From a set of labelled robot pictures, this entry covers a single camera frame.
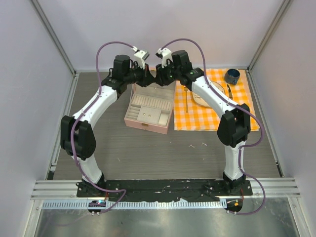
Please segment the pink jewelry box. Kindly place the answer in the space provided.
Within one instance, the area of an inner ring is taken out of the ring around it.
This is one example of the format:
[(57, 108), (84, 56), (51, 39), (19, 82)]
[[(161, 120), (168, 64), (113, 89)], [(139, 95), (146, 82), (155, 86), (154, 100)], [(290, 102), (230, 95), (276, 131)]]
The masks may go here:
[[(152, 83), (147, 87), (132, 85), (131, 97), (124, 117), (125, 125), (141, 130), (167, 134), (173, 113), (176, 82), (168, 86)], [(158, 125), (161, 113), (169, 114), (166, 126)]]

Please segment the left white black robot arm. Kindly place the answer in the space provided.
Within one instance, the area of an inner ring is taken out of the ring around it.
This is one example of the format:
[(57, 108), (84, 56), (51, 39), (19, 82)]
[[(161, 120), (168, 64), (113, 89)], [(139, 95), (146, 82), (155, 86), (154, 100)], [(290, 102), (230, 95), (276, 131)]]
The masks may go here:
[(61, 148), (70, 155), (82, 174), (78, 192), (89, 197), (100, 197), (108, 192), (104, 174), (99, 169), (94, 152), (96, 139), (93, 129), (101, 115), (126, 91), (129, 84), (149, 85), (154, 77), (146, 64), (147, 53), (138, 51), (131, 60), (117, 55), (109, 74), (99, 81), (95, 95), (73, 116), (61, 119)]

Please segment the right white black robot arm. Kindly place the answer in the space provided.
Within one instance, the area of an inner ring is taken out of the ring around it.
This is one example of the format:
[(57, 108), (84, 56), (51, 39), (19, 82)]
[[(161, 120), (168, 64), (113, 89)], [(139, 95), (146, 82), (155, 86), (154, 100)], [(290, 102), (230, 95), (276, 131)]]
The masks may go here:
[(225, 96), (208, 79), (201, 68), (193, 68), (185, 50), (171, 52), (158, 49), (156, 56), (161, 63), (156, 66), (156, 80), (164, 86), (179, 81), (191, 92), (201, 97), (217, 114), (220, 123), (217, 136), (225, 147), (223, 189), (225, 193), (239, 193), (245, 184), (246, 175), (241, 171), (243, 147), (250, 133), (249, 107)]

